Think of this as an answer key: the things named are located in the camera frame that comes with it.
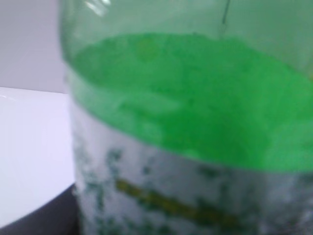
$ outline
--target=white label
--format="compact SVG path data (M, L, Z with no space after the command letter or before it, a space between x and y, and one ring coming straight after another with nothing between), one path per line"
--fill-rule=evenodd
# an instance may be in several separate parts
M313 174L198 162L111 128L75 104L72 114L85 235L294 235L313 224Z

